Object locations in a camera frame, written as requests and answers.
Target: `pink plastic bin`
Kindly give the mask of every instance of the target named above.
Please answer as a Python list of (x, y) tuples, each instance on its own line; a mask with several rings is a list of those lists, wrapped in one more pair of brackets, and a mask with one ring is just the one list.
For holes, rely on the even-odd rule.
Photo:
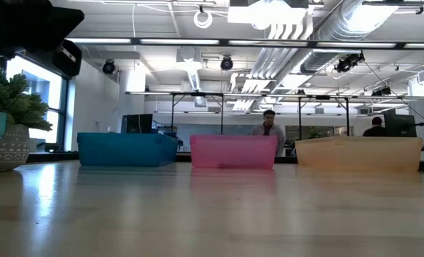
[(272, 169), (277, 136), (192, 135), (190, 146), (194, 168)]

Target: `potted plant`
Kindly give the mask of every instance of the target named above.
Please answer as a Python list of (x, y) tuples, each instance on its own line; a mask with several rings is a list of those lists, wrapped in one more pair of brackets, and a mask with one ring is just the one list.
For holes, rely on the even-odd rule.
[(29, 85), (25, 75), (11, 79), (0, 69), (0, 112), (6, 114), (6, 130), (0, 140), (0, 171), (24, 165), (29, 155), (29, 130), (51, 130), (44, 120), (49, 105), (40, 95), (27, 94)]

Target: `person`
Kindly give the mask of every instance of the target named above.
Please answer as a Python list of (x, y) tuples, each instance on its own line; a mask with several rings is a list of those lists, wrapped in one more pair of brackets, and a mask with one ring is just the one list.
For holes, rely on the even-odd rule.
[(364, 131), (363, 136), (387, 136), (386, 129), (382, 127), (382, 119), (379, 117), (372, 119), (372, 128)]
[(276, 156), (283, 156), (285, 146), (285, 132), (280, 126), (274, 124), (276, 113), (273, 110), (266, 110), (263, 113), (264, 122), (253, 127), (252, 136), (277, 136)]

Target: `patterned pot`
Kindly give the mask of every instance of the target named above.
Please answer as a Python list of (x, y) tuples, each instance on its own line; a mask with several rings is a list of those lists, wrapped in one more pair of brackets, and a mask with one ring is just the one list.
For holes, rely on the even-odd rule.
[(0, 171), (24, 165), (29, 155), (29, 131), (25, 125), (6, 128), (0, 140)]

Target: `table surface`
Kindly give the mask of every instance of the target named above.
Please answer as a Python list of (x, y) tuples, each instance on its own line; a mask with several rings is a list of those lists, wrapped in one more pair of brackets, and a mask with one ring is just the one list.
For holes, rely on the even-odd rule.
[(0, 256), (424, 256), (424, 173), (25, 165)]

